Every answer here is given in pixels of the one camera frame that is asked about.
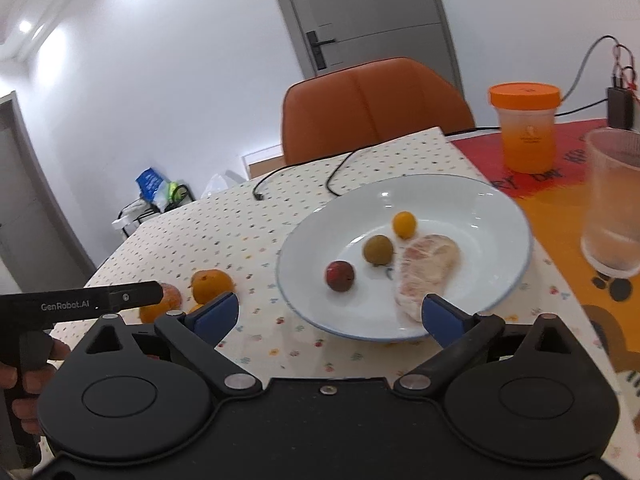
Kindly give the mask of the person's left hand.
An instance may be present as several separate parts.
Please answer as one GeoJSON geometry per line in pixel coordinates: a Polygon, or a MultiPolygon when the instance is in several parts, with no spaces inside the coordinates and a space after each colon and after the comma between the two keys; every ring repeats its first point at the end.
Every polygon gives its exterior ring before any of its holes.
{"type": "Polygon", "coordinates": [[[19,373],[14,367],[1,364],[1,389],[14,390],[18,382],[22,384],[24,394],[12,401],[11,411],[20,422],[26,434],[40,437],[42,430],[37,416],[37,401],[44,387],[52,380],[58,370],[50,361],[62,362],[70,354],[70,346],[63,341],[53,339],[52,349],[47,363],[38,370],[19,373]]]}

